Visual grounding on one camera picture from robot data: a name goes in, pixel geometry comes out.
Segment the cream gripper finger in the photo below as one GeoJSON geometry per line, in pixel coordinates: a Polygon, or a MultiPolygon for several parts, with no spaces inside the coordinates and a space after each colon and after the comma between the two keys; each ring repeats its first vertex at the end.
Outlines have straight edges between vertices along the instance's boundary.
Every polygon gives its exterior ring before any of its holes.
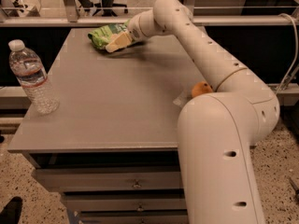
{"type": "Polygon", "coordinates": [[[127,32],[120,32],[110,37],[106,45],[106,51],[112,53],[119,49],[124,49],[132,43],[133,39],[127,32]]]}

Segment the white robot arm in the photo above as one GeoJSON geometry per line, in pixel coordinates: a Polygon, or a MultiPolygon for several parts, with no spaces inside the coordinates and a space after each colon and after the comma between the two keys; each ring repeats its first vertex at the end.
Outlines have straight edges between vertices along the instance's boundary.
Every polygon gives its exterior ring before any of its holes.
{"type": "Polygon", "coordinates": [[[156,0],[113,35],[107,51],[155,35],[174,35],[213,87],[183,106],[178,156],[189,224],[265,224],[250,147],[278,123],[274,92],[192,23],[178,0],[156,0]]]}

